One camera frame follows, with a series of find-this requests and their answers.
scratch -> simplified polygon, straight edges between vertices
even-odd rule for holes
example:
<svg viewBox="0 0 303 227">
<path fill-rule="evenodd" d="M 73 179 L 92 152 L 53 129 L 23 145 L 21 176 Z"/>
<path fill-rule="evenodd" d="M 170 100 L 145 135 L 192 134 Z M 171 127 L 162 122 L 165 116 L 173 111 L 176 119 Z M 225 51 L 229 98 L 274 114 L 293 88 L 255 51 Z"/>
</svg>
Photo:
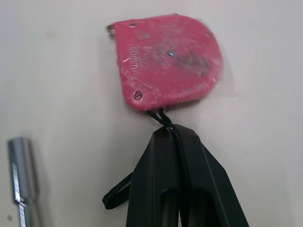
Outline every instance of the scratch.
<svg viewBox="0 0 303 227">
<path fill-rule="evenodd" d="M 125 59 L 124 61 L 122 61 L 122 62 L 126 62 L 126 61 L 128 61 L 128 60 L 130 60 L 130 58 L 127 58 L 127 59 Z"/>
</svg>

silver metal tool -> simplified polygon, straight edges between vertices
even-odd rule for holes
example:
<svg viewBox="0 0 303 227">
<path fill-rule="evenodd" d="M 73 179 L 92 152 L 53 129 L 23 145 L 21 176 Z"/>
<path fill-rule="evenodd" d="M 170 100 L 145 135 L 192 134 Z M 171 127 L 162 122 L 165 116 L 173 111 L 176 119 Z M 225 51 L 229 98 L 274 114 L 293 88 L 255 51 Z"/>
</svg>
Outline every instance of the silver metal tool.
<svg viewBox="0 0 303 227">
<path fill-rule="evenodd" d="M 23 137 L 8 141 L 13 201 L 18 205 L 20 226 L 38 227 L 36 185 L 29 142 Z"/>
</svg>

black cord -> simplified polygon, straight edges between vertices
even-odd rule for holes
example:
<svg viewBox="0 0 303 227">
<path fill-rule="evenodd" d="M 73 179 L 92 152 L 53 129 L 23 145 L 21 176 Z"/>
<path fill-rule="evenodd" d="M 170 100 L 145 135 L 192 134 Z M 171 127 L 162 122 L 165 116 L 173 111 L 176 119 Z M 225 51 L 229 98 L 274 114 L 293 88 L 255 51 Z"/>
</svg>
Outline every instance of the black cord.
<svg viewBox="0 0 303 227">
<path fill-rule="evenodd" d="M 157 114 L 154 113 L 154 112 L 151 111 L 151 110 L 148 110 L 148 111 L 146 111 L 146 112 L 147 112 L 147 114 L 148 114 L 150 117 L 152 117 L 152 118 L 155 119 L 157 122 L 159 122 L 160 124 L 164 125 L 165 127 L 169 127 L 169 128 L 170 128 L 170 127 L 173 127 L 173 124 L 172 124 L 170 118 L 169 118 L 168 116 L 165 115 L 164 109 L 163 109 L 163 108 L 161 108 L 161 109 L 159 110 L 159 115 L 160 115 L 161 118 L 158 117 Z"/>
</svg>

red tape measure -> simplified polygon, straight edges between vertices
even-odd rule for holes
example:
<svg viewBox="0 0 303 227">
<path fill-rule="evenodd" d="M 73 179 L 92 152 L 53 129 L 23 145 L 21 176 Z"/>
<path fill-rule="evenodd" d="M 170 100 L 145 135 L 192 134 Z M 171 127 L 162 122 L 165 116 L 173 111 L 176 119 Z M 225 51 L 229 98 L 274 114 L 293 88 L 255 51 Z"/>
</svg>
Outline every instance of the red tape measure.
<svg viewBox="0 0 303 227">
<path fill-rule="evenodd" d="M 202 98 L 221 77 L 218 43 L 198 20 L 166 15 L 120 21 L 107 29 L 116 40 L 124 99 L 134 109 Z"/>
</svg>

white surface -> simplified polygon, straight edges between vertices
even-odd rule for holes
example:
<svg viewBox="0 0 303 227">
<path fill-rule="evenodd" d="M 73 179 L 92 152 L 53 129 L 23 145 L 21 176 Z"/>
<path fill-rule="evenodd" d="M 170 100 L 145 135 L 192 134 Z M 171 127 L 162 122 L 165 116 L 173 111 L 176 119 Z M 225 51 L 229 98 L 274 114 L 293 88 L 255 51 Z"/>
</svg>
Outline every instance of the white surface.
<svg viewBox="0 0 303 227">
<path fill-rule="evenodd" d="M 251 227 L 301 227 L 303 2 L 3 0 L 0 227 L 18 226 L 6 139 L 32 139 L 46 227 L 125 226 L 103 195 L 133 170 L 159 125 L 122 99 L 109 23 L 199 17 L 228 55 L 234 94 L 169 112 L 229 174 Z"/>
</svg>

